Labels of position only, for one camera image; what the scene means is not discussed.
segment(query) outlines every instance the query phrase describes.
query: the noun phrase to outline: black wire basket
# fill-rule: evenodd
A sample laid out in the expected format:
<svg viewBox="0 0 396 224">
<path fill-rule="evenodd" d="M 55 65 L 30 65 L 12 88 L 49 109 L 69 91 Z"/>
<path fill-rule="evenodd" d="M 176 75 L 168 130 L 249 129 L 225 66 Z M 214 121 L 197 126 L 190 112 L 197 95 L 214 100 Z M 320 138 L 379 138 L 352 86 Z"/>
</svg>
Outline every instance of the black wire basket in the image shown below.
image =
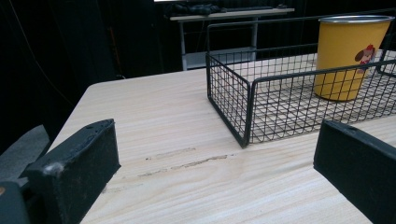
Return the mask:
<svg viewBox="0 0 396 224">
<path fill-rule="evenodd" d="M 389 29 L 372 63 L 322 70 L 316 68 L 316 43 L 231 53 L 209 50 L 207 97 L 241 147 L 316 132 L 324 119 L 355 123 L 396 114 L 394 36 Z M 361 69 L 368 72 L 353 100 L 327 100 L 313 91 L 317 75 Z"/>
</svg>

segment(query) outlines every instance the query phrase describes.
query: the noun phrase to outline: wooden table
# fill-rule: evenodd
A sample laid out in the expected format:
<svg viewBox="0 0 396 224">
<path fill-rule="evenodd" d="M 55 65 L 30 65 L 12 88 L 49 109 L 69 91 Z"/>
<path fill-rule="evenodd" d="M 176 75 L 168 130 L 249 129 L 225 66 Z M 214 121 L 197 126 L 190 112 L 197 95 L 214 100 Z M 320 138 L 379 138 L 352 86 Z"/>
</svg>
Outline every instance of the wooden table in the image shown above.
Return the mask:
<svg viewBox="0 0 396 224">
<path fill-rule="evenodd" d="M 313 169 L 318 133 L 241 149 L 205 70 L 93 85 L 55 139 L 114 119 L 121 168 L 82 223 L 370 223 Z M 353 125 L 396 146 L 396 117 Z"/>
</svg>

